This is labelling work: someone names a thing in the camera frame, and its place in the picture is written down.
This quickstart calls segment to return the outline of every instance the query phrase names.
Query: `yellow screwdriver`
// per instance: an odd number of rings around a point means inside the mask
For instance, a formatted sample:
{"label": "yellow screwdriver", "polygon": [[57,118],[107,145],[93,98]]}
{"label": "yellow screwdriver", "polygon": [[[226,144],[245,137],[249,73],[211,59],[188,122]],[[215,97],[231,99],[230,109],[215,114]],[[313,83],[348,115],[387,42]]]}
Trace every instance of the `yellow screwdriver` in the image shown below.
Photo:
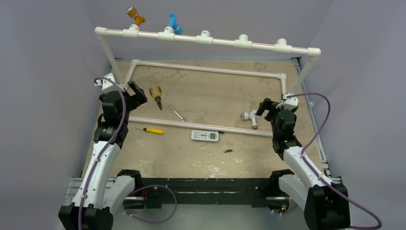
{"label": "yellow screwdriver", "polygon": [[140,128],[140,127],[136,127],[139,129],[142,129],[143,131],[147,132],[147,133],[155,133],[155,134],[164,134],[163,130],[160,129],[156,129],[156,128]]}

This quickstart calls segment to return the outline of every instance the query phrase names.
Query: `yellow and black pliers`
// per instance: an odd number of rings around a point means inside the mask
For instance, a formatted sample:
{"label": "yellow and black pliers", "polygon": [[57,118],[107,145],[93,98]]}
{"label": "yellow and black pliers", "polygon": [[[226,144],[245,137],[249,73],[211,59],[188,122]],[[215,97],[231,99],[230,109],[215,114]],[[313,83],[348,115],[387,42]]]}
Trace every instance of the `yellow and black pliers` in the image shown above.
{"label": "yellow and black pliers", "polygon": [[161,88],[159,87],[159,85],[157,85],[158,88],[158,95],[155,96],[154,91],[152,90],[152,87],[149,88],[149,93],[151,94],[151,96],[155,99],[155,101],[158,104],[158,107],[160,110],[162,110],[162,103],[161,103]]}

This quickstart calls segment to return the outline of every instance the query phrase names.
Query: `white remote control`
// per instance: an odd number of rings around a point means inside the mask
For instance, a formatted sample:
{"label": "white remote control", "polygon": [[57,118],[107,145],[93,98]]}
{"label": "white remote control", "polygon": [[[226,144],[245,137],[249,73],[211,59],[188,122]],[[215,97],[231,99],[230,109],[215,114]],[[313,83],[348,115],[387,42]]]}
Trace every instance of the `white remote control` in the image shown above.
{"label": "white remote control", "polygon": [[218,142],[218,133],[193,130],[192,131],[192,140]]}

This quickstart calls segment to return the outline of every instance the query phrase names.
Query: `silver wrench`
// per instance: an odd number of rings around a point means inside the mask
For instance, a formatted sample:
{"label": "silver wrench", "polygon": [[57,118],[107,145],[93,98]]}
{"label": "silver wrench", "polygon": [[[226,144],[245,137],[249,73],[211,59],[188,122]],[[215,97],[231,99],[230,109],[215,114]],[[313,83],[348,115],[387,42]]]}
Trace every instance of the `silver wrench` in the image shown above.
{"label": "silver wrench", "polygon": [[183,122],[188,122],[188,119],[180,115],[180,113],[178,113],[178,111],[176,111],[172,105],[169,106],[169,109],[171,109],[176,115],[178,115],[178,117],[180,117]]}

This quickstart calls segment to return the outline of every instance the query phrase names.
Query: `plywood surface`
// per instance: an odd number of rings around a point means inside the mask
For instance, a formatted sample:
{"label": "plywood surface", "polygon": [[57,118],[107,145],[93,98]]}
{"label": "plywood surface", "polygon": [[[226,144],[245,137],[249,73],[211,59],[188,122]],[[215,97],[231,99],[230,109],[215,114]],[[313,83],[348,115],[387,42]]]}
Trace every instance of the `plywood surface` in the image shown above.
{"label": "plywood surface", "polygon": [[[286,73],[287,87],[292,88],[297,73],[292,62],[176,62],[227,69]],[[124,76],[130,62],[119,62]],[[170,109],[172,104],[189,122],[227,127],[251,128],[251,121],[242,121],[240,114],[257,109],[265,97],[279,101],[278,79],[207,73],[192,70],[137,66],[132,80],[145,90],[148,102],[131,112],[131,116],[180,121]],[[160,111],[148,88],[159,84],[162,89]],[[295,134],[304,145],[314,135],[304,98],[296,111]],[[271,124],[257,116],[259,130],[271,131]],[[163,136],[146,133],[138,127],[159,128]],[[143,177],[247,178],[269,177],[272,171],[286,169],[272,149],[271,138],[226,133],[217,143],[191,140],[191,129],[129,123],[129,132],[117,157],[111,177],[121,169],[135,169]],[[321,168],[317,145],[306,153]]]}

